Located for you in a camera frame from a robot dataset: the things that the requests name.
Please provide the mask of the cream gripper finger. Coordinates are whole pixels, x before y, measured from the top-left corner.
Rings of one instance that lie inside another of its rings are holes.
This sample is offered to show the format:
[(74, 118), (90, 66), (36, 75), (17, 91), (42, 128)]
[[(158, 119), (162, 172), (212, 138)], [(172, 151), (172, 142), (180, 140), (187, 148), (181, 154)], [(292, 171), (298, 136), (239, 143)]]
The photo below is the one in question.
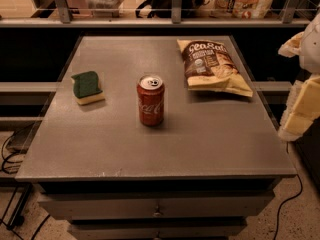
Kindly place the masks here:
[(287, 40), (278, 50), (278, 54), (284, 57), (292, 58), (302, 55), (302, 41), (304, 32), (299, 32)]
[(278, 136), (284, 141), (295, 141), (302, 137), (319, 117), (320, 76), (311, 76), (304, 82), (296, 80), (280, 120)]

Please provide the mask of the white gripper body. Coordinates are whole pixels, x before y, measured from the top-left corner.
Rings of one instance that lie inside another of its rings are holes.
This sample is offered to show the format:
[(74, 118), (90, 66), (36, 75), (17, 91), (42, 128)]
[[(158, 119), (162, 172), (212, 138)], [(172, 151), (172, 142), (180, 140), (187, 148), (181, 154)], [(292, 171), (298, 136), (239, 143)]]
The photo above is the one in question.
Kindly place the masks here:
[(320, 14), (306, 27), (300, 44), (300, 67), (311, 74), (320, 74)]

